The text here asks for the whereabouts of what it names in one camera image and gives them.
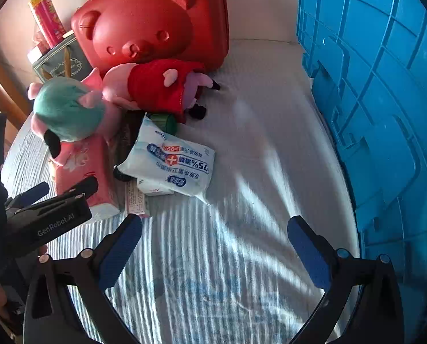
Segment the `pink tissue pack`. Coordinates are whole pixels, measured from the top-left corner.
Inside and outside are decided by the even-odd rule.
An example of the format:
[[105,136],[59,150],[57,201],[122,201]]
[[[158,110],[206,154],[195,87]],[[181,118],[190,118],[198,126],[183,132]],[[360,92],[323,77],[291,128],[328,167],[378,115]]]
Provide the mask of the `pink tissue pack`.
[[61,153],[53,162],[52,172],[56,194],[80,183],[88,176],[96,177],[97,191],[87,199],[92,218],[88,223],[107,220],[120,213],[120,205],[115,194],[109,147],[98,134],[76,141],[61,142]]

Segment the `pink white slim box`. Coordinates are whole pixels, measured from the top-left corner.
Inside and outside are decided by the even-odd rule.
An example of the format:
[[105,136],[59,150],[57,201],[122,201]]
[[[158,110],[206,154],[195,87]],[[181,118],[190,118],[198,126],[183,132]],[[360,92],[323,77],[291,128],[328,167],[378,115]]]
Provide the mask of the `pink white slim box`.
[[125,211],[127,214],[135,214],[141,218],[150,218],[148,201],[146,196],[137,188],[136,181],[129,181],[125,185]]

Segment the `teal Daddy pig plush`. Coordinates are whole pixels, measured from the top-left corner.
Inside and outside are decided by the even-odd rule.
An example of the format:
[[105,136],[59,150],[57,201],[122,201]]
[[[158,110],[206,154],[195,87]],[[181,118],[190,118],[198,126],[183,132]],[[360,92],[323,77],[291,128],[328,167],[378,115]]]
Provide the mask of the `teal Daddy pig plush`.
[[63,165],[72,144],[100,135],[110,141],[117,133],[122,111],[102,94],[102,80],[94,69],[81,81],[53,77],[28,88],[33,104],[32,131],[44,140],[51,158]]

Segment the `small white green box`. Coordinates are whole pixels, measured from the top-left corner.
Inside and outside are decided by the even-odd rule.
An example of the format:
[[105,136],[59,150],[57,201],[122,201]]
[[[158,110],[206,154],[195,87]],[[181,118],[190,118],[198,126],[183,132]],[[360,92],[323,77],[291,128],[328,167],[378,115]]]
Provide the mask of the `small white green box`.
[[174,194],[173,190],[165,187],[161,183],[149,179],[138,178],[137,188],[146,196],[164,196]]

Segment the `black cylindrical tube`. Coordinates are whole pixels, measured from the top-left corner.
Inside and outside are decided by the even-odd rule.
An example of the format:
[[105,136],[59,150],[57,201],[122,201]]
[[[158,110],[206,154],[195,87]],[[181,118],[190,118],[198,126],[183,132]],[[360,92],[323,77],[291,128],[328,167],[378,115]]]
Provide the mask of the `black cylindrical tube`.
[[128,110],[123,116],[120,129],[115,139],[115,165],[113,166],[113,176],[118,181],[127,183],[134,178],[122,173],[119,170],[128,157],[139,134],[140,125],[144,118],[144,111]]

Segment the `white blue alcohol wipes pack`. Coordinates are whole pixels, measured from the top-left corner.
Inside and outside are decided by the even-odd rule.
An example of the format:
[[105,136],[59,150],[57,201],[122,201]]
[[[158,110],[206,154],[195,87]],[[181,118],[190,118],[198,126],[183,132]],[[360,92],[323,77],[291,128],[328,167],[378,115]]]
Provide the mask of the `white blue alcohol wipes pack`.
[[216,151],[163,132],[148,116],[119,172],[208,203]]

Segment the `green round jar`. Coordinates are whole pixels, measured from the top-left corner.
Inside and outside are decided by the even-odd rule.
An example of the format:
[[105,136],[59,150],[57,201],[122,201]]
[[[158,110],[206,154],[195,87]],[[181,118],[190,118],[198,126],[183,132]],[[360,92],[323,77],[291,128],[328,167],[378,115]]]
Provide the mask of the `green round jar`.
[[173,115],[150,114],[149,118],[163,132],[171,135],[176,135],[178,123]]

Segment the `red Peppa pig plush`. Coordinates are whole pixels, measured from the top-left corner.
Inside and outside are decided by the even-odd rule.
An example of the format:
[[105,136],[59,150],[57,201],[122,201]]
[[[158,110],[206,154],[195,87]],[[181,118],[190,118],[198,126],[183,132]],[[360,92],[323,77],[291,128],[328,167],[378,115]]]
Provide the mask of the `red Peppa pig plush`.
[[103,76],[93,69],[82,82],[125,110],[170,114],[183,124],[187,115],[204,119],[207,111],[197,103],[201,89],[220,90],[202,63],[177,59],[119,64]]

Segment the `light blue bed sheet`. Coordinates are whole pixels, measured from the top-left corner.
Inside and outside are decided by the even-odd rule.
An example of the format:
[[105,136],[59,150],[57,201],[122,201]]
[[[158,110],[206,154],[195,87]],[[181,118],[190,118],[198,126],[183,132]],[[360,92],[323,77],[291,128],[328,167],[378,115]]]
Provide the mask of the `light blue bed sheet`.
[[107,295],[142,343],[288,343],[321,300],[287,238],[301,215],[359,252],[346,183],[296,44],[235,40],[180,138],[216,152],[207,199],[148,200]]

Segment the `black gift box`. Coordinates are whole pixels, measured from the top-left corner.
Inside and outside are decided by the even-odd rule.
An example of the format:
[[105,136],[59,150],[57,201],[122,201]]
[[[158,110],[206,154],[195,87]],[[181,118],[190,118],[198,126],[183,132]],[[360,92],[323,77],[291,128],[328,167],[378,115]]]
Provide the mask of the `black gift box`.
[[91,72],[92,66],[77,42],[77,37],[71,34],[32,64],[32,70],[42,82],[54,77],[80,81]]

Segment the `small white pink box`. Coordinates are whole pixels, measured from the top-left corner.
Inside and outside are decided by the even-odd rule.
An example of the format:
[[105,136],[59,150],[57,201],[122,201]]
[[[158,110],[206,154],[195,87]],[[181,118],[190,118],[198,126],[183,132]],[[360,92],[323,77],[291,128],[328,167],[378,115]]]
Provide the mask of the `small white pink box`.
[[43,55],[45,55],[50,50],[45,37],[39,30],[35,30],[32,35],[32,48],[27,53],[27,58],[29,63],[33,65],[40,60]]

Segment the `pink yellow chips can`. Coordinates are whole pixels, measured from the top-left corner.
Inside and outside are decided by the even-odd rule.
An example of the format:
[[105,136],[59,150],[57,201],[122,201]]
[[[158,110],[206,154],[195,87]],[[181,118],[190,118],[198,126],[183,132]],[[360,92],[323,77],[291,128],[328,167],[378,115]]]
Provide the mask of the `pink yellow chips can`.
[[61,22],[52,0],[30,0],[29,8],[40,32],[50,48],[64,39],[66,30]]

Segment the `red bear suitcase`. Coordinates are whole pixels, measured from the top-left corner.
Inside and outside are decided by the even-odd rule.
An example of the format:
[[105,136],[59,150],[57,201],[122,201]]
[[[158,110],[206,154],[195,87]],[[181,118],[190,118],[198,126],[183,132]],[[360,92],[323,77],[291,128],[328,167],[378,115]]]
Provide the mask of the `red bear suitcase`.
[[90,65],[174,58],[215,71],[229,52],[227,0],[88,0],[71,26]]

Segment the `blue plastic storage crate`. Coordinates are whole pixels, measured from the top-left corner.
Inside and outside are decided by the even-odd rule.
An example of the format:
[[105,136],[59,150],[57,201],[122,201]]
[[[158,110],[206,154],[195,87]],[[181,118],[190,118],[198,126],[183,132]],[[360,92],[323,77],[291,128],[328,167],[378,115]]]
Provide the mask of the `blue plastic storage crate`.
[[421,0],[299,0],[297,38],[361,255],[391,258],[411,343],[427,326],[427,9]]

